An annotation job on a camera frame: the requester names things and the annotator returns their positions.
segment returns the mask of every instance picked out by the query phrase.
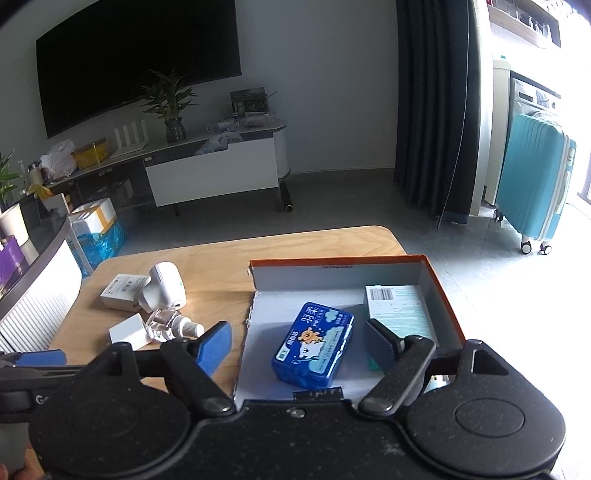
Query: gray floor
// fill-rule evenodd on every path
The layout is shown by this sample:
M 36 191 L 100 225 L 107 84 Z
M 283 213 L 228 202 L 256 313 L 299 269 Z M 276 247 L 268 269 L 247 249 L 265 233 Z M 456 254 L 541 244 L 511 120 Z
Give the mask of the gray floor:
M 591 426 L 582 395 L 591 325 L 591 220 L 566 205 L 551 255 L 519 251 L 520 235 L 490 211 L 467 225 L 442 224 L 409 209 L 392 185 L 392 172 L 348 171 L 292 176 L 295 209 L 274 210 L 272 192 L 197 200 L 122 220 L 128 240 L 121 254 L 281 233 L 382 225 L 408 253 L 426 254 L 467 337 L 496 349 L 563 412 L 569 439 L 561 455 L 565 477 L 591 478 Z

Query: white product box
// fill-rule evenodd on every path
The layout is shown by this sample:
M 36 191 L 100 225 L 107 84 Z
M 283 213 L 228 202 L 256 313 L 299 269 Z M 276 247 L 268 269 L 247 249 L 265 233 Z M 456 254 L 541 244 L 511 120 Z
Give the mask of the white product box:
M 117 220 L 110 198 L 80 205 L 70 214 L 76 236 L 85 233 L 105 233 Z
M 433 322 L 417 285 L 365 287 L 369 318 L 376 319 L 400 338 L 419 335 L 437 343 Z
M 144 321 L 139 313 L 129 317 L 109 329 L 111 343 L 128 342 L 133 350 L 139 350 L 152 340 L 144 327 Z
M 149 275 L 118 274 L 100 294 L 106 307 L 126 312 L 137 312 L 138 292 L 150 279 Z

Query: suitcase wheel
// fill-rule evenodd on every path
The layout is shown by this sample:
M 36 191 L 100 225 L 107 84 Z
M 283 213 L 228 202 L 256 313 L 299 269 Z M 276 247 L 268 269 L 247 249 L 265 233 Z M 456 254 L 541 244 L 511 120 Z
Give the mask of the suitcase wheel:
M 531 253 L 531 242 L 521 242 L 521 253 L 527 255 Z
M 493 214 L 493 218 L 495 219 L 495 222 L 502 222 L 503 218 L 505 217 L 503 216 L 501 211 L 498 208 L 496 208 L 495 213 Z
M 544 245 L 544 243 L 540 243 L 540 251 L 544 254 L 544 255 L 550 255 L 550 252 L 552 251 L 552 245 Z

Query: human hand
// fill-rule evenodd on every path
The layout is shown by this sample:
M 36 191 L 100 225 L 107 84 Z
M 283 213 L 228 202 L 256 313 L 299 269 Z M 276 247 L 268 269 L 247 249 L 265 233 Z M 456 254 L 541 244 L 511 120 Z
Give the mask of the human hand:
M 36 473 L 31 462 L 25 459 L 25 466 L 12 476 L 12 480 L 38 480 L 39 475 Z M 8 470 L 6 466 L 0 463 L 0 480 L 8 480 Z

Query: suitcase handle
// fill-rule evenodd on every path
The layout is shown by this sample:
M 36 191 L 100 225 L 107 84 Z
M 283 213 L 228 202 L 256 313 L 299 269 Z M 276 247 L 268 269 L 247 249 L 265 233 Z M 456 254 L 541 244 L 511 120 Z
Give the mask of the suitcase handle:
M 569 192 L 569 185 L 570 185 L 570 170 L 567 170 L 566 172 L 564 172 L 564 181 L 562 184 L 562 199 L 560 200 L 560 203 L 556 206 L 556 210 L 554 211 L 554 213 L 556 215 L 560 215 L 562 213 L 562 209 L 564 208 L 564 204 L 566 203 L 566 196 L 567 193 Z

